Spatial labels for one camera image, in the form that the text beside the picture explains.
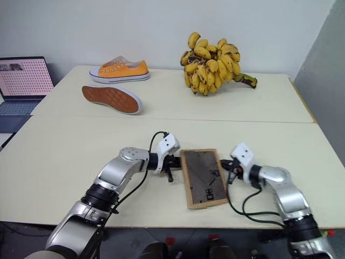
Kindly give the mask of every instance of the laptop screen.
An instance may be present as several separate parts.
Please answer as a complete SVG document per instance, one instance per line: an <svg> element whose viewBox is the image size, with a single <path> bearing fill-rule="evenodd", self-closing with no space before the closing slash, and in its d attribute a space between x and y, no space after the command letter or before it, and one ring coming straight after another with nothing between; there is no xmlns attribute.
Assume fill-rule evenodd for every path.
<svg viewBox="0 0 345 259"><path fill-rule="evenodd" d="M43 99L52 89L44 57L0 58L0 91L5 100Z"/></svg>

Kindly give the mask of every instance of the laptop keyboard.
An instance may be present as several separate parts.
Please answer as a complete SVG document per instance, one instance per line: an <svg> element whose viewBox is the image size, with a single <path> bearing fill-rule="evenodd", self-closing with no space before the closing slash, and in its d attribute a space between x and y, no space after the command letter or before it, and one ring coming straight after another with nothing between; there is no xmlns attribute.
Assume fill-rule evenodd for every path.
<svg viewBox="0 0 345 259"><path fill-rule="evenodd" d="M13 103L6 101L0 106L1 115L30 115L39 102L31 101L25 103Z"/></svg>

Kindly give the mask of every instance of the red object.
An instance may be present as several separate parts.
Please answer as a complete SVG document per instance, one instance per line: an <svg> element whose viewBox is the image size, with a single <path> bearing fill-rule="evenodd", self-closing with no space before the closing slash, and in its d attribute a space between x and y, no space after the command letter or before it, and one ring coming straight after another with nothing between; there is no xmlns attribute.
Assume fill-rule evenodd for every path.
<svg viewBox="0 0 345 259"><path fill-rule="evenodd" d="M175 238L174 237L167 237L165 239L165 243L168 245L168 246L173 246L175 244Z"/></svg>
<svg viewBox="0 0 345 259"><path fill-rule="evenodd" d="M335 230L334 229L329 229L327 231L328 236L335 236Z"/></svg>
<svg viewBox="0 0 345 259"><path fill-rule="evenodd" d="M213 239L217 239L217 238L219 238L218 234L211 234L211 235L209 235L209 241L212 241Z"/></svg>

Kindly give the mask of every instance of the banana stem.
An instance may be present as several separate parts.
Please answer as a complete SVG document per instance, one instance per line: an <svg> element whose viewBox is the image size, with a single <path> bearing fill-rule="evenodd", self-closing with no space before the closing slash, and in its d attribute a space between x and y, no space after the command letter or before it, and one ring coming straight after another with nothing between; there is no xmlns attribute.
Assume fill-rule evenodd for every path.
<svg viewBox="0 0 345 259"><path fill-rule="evenodd" d="M258 83L258 80L256 78L248 76L247 74L239 74L238 76L235 76L233 80L235 82L240 82L240 83L249 85L253 89L257 87L257 83Z"/></svg>

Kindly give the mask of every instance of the shoe sole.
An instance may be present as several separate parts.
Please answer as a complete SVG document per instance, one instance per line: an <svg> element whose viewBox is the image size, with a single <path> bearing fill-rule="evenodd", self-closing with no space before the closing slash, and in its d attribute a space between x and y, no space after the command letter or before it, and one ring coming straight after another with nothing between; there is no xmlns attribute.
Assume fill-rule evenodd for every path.
<svg viewBox="0 0 345 259"><path fill-rule="evenodd" d="M131 91L121 87L104 87L85 85L81 88L86 100L107 105L124 114L138 114L142 110L142 102Z"/></svg>
<svg viewBox="0 0 345 259"><path fill-rule="evenodd" d="M106 77L98 77L89 72L90 77L92 80L102 83L102 84L117 84L117 83L125 83L125 82L131 82L131 81L144 81L150 78L150 72L147 72L146 74L141 74L139 76L127 76L127 77L112 77L112 78L106 78Z"/></svg>

